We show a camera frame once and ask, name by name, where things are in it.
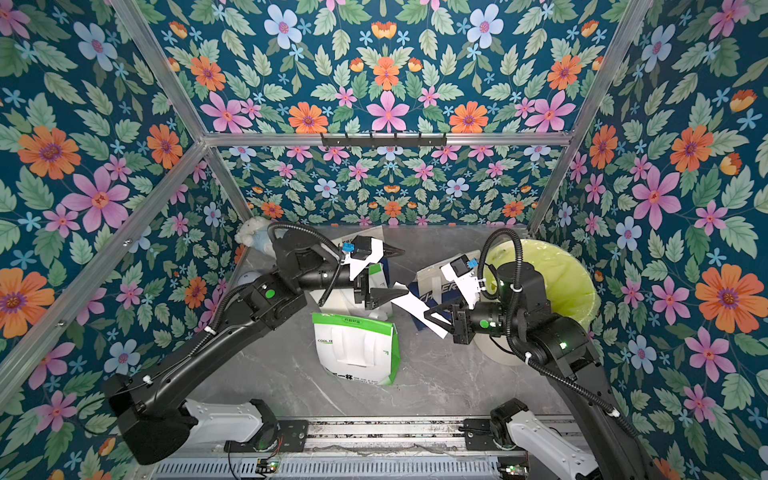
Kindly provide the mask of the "bag white receipt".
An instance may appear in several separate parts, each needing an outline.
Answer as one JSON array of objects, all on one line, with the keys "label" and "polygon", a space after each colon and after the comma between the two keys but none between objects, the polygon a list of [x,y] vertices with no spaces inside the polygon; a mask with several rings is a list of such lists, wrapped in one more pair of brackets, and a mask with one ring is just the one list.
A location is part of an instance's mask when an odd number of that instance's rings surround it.
[{"label": "bag white receipt", "polygon": [[[407,288],[407,286],[399,282],[396,282],[393,288]],[[405,312],[407,312],[409,315],[411,315],[421,323],[423,323],[425,311],[429,309],[427,304],[423,302],[419,297],[414,295],[411,291],[408,295],[394,299],[393,301],[391,301],[391,303],[399,307],[400,309],[404,310]]]}]

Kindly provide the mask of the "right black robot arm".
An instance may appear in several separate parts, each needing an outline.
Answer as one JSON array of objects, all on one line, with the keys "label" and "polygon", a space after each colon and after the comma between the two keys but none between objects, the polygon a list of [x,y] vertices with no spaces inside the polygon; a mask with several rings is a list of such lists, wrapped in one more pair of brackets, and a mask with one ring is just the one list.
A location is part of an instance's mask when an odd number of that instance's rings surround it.
[{"label": "right black robot arm", "polygon": [[575,257],[502,228],[489,235],[477,256],[456,256],[439,267],[457,291],[420,320],[446,327],[457,344],[486,336],[545,377],[588,445],[575,446],[513,399],[490,413],[489,435],[498,448],[524,451],[555,479],[661,478],[587,333],[599,301]]}]

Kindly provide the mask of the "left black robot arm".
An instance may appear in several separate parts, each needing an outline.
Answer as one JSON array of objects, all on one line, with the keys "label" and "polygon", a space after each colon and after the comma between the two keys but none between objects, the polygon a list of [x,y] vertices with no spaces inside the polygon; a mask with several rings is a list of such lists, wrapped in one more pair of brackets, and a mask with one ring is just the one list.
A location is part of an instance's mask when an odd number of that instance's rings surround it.
[{"label": "left black robot arm", "polygon": [[320,292],[317,304],[323,306],[335,289],[350,288],[368,309],[401,295],[394,288],[371,287],[364,276],[370,265],[403,255],[400,248],[365,235],[341,246],[295,223],[273,223],[266,233],[275,254],[271,270],[231,288],[209,323],[157,365],[133,376],[116,374],[104,383],[105,400],[138,464],[156,464],[194,443],[270,449],[280,433],[265,402],[200,403],[189,394],[304,309],[310,292]]}]

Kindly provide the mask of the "rear blue white bag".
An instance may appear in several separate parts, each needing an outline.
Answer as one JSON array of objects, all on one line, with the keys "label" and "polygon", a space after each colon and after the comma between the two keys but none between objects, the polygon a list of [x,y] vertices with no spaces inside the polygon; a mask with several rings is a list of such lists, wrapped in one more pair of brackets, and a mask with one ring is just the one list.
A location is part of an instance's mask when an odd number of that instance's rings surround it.
[{"label": "rear blue white bag", "polygon": [[342,236],[334,240],[341,248],[342,280],[354,281],[385,256],[385,245],[378,228]]}]

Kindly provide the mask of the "blue white bag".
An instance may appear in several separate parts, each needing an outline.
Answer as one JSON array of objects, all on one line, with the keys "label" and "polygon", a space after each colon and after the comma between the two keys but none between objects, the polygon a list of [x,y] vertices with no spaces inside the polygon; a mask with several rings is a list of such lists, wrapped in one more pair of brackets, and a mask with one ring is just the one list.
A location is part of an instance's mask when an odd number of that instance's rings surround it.
[{"label": "blue white bag", "polygon": [[334,240],[341,248],[342,280],[354,281],[385,256],[385,245],[378,228],[342,236]]},{"label": "blue white bag", "polygon": [[[467,307],[467,304],[465,303],[456,285],[453,282],[448,282],[440,271],[441,266],[462,255],[466,255],[469,259],[476,259],[477,262],[479,260],[479,251],[475,250],[471,251],[469,254],[456,255],[449,259],[438,261],[436,264],[419,270],[416,274],[416,279],[408,285],[409,290],[414,295],[419,297],[423,302],[425,302],[429,308],[437,304],[450,301],[454,298],[461,298],[462,303]],[[480,324],[483,321],[481,317],[478,317],[478,314],[481,313],[480,303],[482,293],[480,301],[477,303],[475,308],[471,310],[471,321],[472,326],[474,327],[474,331],[476,330],[476,327],[473,325],[473,322]],[[441,312],[439,314],[450,321],[452,320],[451,312]],[[430,330],[414,317],[411,316],[411,319],[418,331]]]}]

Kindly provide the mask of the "right blue white bag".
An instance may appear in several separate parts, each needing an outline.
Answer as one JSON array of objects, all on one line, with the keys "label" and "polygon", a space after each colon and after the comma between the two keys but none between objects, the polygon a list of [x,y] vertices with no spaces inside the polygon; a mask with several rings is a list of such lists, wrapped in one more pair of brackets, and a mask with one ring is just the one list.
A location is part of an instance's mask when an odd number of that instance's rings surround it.
[{"label": "right blue white bag", "polygon": [[[429,308],[437,304],[450,301],[454,298],[461,298],[462,303],[467,307],[467,304],[465,303],[456,285],[453,282],[448,282],[440,271],[441,266],[462,255],[466,255],[469,259],[476,259],[477,262],[479,260],[479,251],[475,250],[471,251],[469,254],[456,255],[449,259],[438,261],[436,264],[419,270],[416,274],[416,279],[408,285],[409,290],[414,295],[419,297],[423,302],[425,302]],[[478,314],[481,313],[480,303],[482,293],[480,301],[477,303],[475,308],[471,310],[471,321],[472,326],[474,327],[474,331],[476,330],[476,327],[473,325],[473,322],[480,324],[483,321],[481,317],[478,317]],[[452,320],[451,312],[441,312],[439,314],[450,321]],[[418,331],[430,330],[414,317],[411,316],[411,319]]]}]

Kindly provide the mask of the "middle green white bag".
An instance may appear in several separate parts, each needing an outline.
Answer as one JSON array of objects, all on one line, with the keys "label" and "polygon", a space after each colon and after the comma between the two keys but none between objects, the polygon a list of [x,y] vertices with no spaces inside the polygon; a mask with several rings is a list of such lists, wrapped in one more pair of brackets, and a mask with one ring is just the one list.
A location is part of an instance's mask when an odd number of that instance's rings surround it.
[{"label": "middle green white bag", "polygon": [[313,292],[312,296],[321,313],[386,321],[392,315],[392,307],[386,298],[389,291],[387,279],[385,264],[369,265],[354,279],[351,278],[350,266],[344,265],[323,305],[320,305],[320,300],[325,287]]}]

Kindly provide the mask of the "green white bag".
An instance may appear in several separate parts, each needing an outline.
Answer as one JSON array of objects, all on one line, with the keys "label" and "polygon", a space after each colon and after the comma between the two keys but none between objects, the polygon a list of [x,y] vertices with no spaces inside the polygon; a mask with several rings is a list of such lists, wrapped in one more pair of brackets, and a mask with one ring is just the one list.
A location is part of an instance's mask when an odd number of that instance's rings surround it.
[{"label": "green white bag", "polygon": [[322,313],[314,313],[312,322],[318,360],[329,374],[379,386],[394,383],[400,366],[394,324]]},{"label": "green white bag", "polygon": [[325,287],[313,292],[312,296],[321,313],[386,321],[392,315],[392,307],[386,298],[389,291],[387,279],[385,264],[369,265],[354,279],[351,278],[350,266],[344,265],[323,305],[320,305],[320,300]]}]

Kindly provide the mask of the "white trash bin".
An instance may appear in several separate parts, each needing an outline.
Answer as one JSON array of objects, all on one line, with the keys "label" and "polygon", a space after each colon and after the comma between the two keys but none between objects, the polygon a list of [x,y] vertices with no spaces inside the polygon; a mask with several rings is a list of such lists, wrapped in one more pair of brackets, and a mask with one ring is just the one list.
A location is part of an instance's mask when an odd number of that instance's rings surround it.
[{"label": "white trash bin", "polygon": [[476,334],[472,344],[475,345],[486,357],[497,364],[509,367],[518,367],[524,365],[523,361],[521,361],[513,353],[510,353],[508,348],[503,347],[501,345],[501,341],[496,340],[494,337],[486,334]]}]

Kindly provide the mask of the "front green white bag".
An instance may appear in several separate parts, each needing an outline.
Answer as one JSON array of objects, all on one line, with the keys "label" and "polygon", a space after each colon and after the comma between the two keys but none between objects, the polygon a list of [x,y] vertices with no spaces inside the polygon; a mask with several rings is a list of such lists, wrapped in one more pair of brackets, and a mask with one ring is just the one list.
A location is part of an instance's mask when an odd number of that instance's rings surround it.
[{"label": "front green white bag", "polygon": [[329,374],[379,386],[394,383],[400,366],[394,324],[322,313],[314,313],[312,322],[318,360]]}]

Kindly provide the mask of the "yellow-green bin liner bag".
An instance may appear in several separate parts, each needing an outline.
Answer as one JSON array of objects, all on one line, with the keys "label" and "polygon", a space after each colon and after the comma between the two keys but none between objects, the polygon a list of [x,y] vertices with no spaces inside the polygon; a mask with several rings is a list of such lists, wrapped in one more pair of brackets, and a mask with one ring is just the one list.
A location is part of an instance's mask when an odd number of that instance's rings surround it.
[{"label": "yellow-green bin liner bag", "polygon": [[564,249],[535,239],[494,232],[481,249],[478,272],[499,310],[498,335],[518,332],[516,315],[525,314],[532,331],[553,317],[567,317],[588,328],[600,306],[586,268]]}]

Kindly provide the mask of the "white blue plush bear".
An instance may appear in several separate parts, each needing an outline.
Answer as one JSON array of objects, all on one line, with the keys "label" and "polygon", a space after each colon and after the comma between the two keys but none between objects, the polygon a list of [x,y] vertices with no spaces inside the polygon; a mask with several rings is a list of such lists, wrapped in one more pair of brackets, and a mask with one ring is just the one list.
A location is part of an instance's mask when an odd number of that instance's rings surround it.
[{"label": "white blue plush bear", "polygon": [[250,218],[238,227],[235,233],[235,241],[240,245],[274,258],[275,251],[268,235],[268,227],[271,224],[272,222],[265,218]]}]

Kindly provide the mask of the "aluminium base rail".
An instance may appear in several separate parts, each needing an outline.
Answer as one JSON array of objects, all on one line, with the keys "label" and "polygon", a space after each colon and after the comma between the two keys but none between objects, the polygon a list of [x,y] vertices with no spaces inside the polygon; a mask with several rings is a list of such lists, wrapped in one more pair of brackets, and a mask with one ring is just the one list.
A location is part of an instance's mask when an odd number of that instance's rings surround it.
[{"label": "aluminium base rail", "polygon": [[211,447],[231,453],[512,455],[516,447],[495,442],[486,417],[306,417],[273,419],[246,411],[203,412],[168,424],[152,422],[152,431],[131,451],[142,465],[164,461],[182,451]]}]

